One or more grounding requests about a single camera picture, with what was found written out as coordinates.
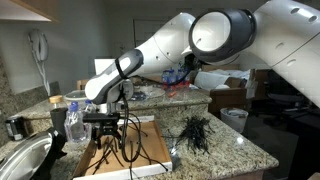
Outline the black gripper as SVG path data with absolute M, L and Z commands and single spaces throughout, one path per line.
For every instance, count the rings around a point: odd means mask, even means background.
M 104 114 L 104 113 L 90 113 L 83 117 L 85 123 L 99 123 L 99 130 L 103 135 L 112 135 L 118 140 L 121 135 L 118 132 L 118 122 L 120 119 L 119 113 Z

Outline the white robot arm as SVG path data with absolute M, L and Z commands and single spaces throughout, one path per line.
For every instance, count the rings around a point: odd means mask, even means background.
M 93 103 L 115 103 L 132 76 L 163 71 L 193 55 L 220 63 L 248 52 L 320 106 L 320 11 L 294 0 L 269 0 L 256 11 L 214 9 L 197 17 L 180 13 L 140 46 L 93 76 L 85 94 Z

